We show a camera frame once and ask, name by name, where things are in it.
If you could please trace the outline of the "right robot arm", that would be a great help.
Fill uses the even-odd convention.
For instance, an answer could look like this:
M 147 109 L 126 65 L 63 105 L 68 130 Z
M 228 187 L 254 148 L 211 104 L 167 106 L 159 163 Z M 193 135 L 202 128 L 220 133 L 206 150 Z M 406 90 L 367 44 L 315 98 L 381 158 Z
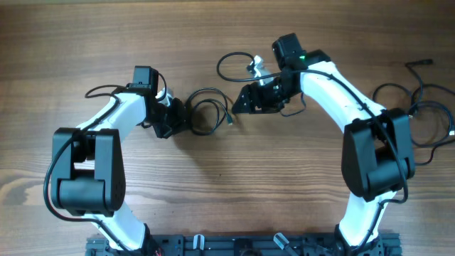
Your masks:
M 388 110 L 370 100 L 322 50 L 304 50 L 294 33 L 279 37 L 272 50 L 279 72 L 269 72 L 261 57 L 252 56 L 250 77 L 232 112 L 278 113 L 295 95 L 310 97 L 326 111 L 343 133 L 341 173 L 350 191 L 339 239 L 345 254 L 369 250 L 386 207 L 408 199 L 407 182 L 415 173 L 409 118 L 400 108 Z

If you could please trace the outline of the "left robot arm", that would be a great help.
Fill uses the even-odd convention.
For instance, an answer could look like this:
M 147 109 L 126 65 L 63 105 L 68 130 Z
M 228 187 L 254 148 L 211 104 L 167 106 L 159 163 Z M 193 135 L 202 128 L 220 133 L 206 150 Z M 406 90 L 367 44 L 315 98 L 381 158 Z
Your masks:
M 131 83 L 113 85 L 109 103 L 75 128 L 53 135 L 52 160 L 43 182 L 43 198 L 57 218 L 90 222 L 116 255 L 162 255 L 148 226 L 125 203 L 122 141 L 136 127 L 152 128 L 167 139 L 186 128 L 182 101 L 159 90 L 163 75 L 137 65 Z

